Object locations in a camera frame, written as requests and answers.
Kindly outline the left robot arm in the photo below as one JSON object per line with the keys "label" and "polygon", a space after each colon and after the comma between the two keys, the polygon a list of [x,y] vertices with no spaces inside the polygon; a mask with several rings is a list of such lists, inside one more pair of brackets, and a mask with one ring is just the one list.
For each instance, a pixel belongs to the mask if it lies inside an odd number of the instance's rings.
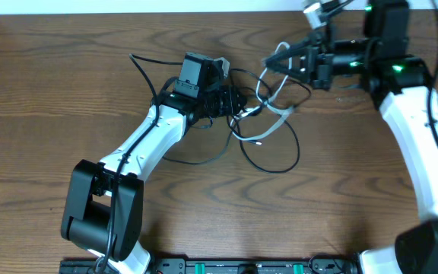
{"label": "left robot arm", "polygon": [[239,89],[225,85],[230,63],[187,52],[179,76],[153,85],[142,124],[97,163],[81,160],[71,172],[61,236],[97,255],[89,273],[144,273],[151,255],[139,243],[144,183],[167,151],[200,119],[238,114]]}

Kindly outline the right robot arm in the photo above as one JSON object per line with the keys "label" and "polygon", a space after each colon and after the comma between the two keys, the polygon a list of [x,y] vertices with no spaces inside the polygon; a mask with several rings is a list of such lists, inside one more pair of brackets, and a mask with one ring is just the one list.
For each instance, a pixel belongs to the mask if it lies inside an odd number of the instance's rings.
{"label": "right robot arm", "polygon": [[438,74],[408,53],[407,1],[368,1],[361,40],[335,40],[331,20],[343,7],[306,2],[303,12],[312,32],[266,58],[264,66],[322,90],[337,75],[359,76],[360,88],[371,96],[401,149],[421,222],[392,246],[361,252],[357,270],[438,273]]}

